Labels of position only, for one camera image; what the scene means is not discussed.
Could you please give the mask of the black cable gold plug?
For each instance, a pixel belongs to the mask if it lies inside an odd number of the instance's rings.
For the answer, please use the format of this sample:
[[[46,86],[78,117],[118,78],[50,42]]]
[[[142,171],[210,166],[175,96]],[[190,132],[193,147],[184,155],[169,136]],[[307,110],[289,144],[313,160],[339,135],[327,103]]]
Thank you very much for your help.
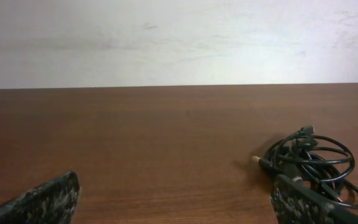
[[[290,165],[285,165],[282,168],[275,166],[271,161],[263,159],[258,156],[252,156],[252,160],[258,163],[259,167],[262,171],[269,177],[269,179],[273,182],[277,175],[282,174],[288,177],[293,176],[295,169]]]

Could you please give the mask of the black cable small plug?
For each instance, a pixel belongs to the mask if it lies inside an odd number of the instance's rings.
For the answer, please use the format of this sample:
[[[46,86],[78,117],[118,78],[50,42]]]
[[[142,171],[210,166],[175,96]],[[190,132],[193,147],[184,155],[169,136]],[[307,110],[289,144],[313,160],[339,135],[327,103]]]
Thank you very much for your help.
[[[334,152],[342,159],[324,159],[316,151]],[[279,140],[273,147],[273,163],[293,164],[313,182],[342,182],[355,168],[352,152],[342,143],[315,135],[314,126],[304,126]]]

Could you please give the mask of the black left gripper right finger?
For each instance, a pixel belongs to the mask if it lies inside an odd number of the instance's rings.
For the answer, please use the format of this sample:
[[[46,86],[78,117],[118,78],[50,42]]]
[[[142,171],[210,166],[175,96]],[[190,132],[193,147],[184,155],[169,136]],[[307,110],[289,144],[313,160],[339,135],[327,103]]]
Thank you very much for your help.
[[[271,203],[279,224],[358,224],[358,215],[281,174],[273,182]]]

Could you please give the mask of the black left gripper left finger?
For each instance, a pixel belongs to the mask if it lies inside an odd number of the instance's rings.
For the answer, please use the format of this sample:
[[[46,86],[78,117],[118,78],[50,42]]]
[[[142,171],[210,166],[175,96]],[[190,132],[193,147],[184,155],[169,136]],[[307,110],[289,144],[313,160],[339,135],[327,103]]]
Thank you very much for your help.
[[[0,204],[0,224],[70,224],[80,193],[77,174],[67,172]]]

